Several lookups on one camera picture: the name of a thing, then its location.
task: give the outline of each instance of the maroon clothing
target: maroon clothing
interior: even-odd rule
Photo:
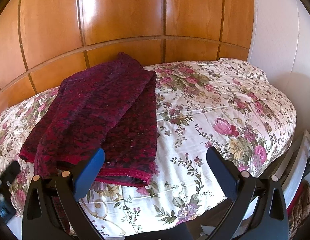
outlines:
[[[146,186],[155,170],[156,73],[125,53],[63,80],[47,113],[26,139],[20,158],[46,178],[88,159],[105,163],[96,180]]]

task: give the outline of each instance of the wood paneling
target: wood paneling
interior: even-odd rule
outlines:
[[[166,40],[165,62],[216,60],[218,43],[199,40]]]
[[[28,68],[81,47],[77,0],[22,0],[21,37]]]
[[[5,87],[26,69],[18,39],[18,0],[10,0],[0,15],[0,86]]]
[[[129,41],[88,50],[89,65],[115,60],[119,52],[125,52],[143,66],[158,64],[161,63],[161,40]]]
[[[57,87],[61,82],[76,72],[86,69],[84,53],[79,52],[58,59],[31,73],[37,92]]]
[[[82,0],[86,44],[162,34],[161,0]]]
[[[221,57],[229,57],[229,58],[237,58],[241,60],[247,60],[249,49],[245,49],[242,47],[221,44],[221,48],[219,51],[219,58]]]
[[[219,40],[223,0],[167,0],[166,34]]]
[[[13,85],[0,92],[0,113],[6,108],[35,95],[28,76],[23,77]]]
[[[221,41],[249,48],[254,21],[254,0],[225,0]]]

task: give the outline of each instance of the bed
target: bed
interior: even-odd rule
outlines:
[[[157,73],[157,167],[146,187],[91,186],[80,204],[102,235],[163,230],[222,202],[210,146],[259,176],[289,147],[296,113],[245,61],[253,21],[254,0],[10,0],[0,15],[0,172],[13,159],[23,168],[17,216],[34,175],[18,153],[61,81],[120,51]]]

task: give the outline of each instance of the white floral bedding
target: white floral bedding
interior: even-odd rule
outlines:
[[[208,147],[258,176],[288,148],[295,129],[292,103],[247,62],[222,58],[145,69],[157,72],[157,168],[147,187],[95,182],[80,200],[105,236],[163,230],[203,214],[225,199],[205,161]],[[33,164],[20,160],[19,150],[57,91],[47,90],[0,115],[0,173],[12,159],[22,167],[12,185],[18,216],[34,175]]]

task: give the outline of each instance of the silver screw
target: silver screw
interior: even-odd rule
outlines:
[[[39,178],[40,178],[39,175],[35,175],[35,176],[33,177],[33,180],[34,180],[34,181],[38,181]]]
[[[275,182],[278,181],[278,177],[277,177],[276,175],[272,175],[272,176],[271,176],[271,179],[272,179],[273,181],[275,181]]]
[[[242,171],[240,174],[242,174],[244,178],[248,178],[250,175],[248,171]]]
[[[70,175],[71,173],[69,171],[63,171],[62,172],[62,177],[66,178]]]

